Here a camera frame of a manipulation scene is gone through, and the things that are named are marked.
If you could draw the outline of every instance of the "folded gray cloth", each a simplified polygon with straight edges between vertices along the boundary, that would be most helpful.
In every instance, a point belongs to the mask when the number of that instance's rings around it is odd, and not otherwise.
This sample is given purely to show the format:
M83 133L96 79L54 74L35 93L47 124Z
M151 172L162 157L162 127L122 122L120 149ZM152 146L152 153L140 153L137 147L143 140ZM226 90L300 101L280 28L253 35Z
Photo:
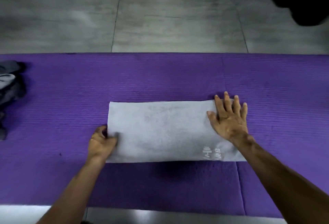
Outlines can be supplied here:
M107 162L245 161L210 126L214 101L109 104L108 135L119 134Z

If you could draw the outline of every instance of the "person's left hand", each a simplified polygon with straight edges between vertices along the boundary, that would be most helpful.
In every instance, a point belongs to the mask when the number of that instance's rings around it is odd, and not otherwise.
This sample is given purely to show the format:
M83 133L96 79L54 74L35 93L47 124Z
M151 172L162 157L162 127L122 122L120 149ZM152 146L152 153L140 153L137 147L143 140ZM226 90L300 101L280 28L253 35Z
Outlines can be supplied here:
M105 163L106 159L112 153L116 143L116 137L105 137L103 131L107 130L106 126L98 127L92 135L88 145L87 161L97 160Z

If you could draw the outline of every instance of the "yoga mat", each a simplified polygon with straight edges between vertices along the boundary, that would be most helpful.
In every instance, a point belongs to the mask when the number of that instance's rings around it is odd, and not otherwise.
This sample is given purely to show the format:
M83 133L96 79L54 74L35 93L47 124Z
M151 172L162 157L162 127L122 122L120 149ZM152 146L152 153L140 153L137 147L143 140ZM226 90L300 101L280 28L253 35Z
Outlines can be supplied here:
M108 103L248 102L249 131L329 193L328 56L265 54L2 55L27 62L28 93L6 110L0 204L52 204L80 169ZM209 214L281 214L248 164L106 164L89 206Z

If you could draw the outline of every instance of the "hand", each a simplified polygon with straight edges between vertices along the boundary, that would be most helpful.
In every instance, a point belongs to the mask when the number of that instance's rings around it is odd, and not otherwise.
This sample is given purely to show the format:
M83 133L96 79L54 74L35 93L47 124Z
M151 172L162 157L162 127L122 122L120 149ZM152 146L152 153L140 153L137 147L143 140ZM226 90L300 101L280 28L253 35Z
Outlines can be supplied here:
M234 96L232 110L232 102L226 91L224 93L224 104L225 108L222 100L216 95L215 105L217 114L208 111L207 115L211 126L217 134L224 139L233 142L236 135L248 134L246 121L248 107L247 104L244 103L241 109L239 97Z
M107 129L106 126L98 127L92 135L88 145L87 161L97 160L105 163L108 156L112 153L116 143L116 137L105 137L103 131Z

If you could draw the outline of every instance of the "person's right arm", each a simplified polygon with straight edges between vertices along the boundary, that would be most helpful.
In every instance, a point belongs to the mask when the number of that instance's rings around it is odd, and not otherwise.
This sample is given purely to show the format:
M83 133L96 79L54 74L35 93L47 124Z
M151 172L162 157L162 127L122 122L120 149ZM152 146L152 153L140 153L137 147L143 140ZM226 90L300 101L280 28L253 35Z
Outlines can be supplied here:
M288 224L329 223L329 196L297 172L283 165L248 134L247 105L242 109L227 92L224 105L215 97L217 114L208 112L214 130L230 141L245 157Z

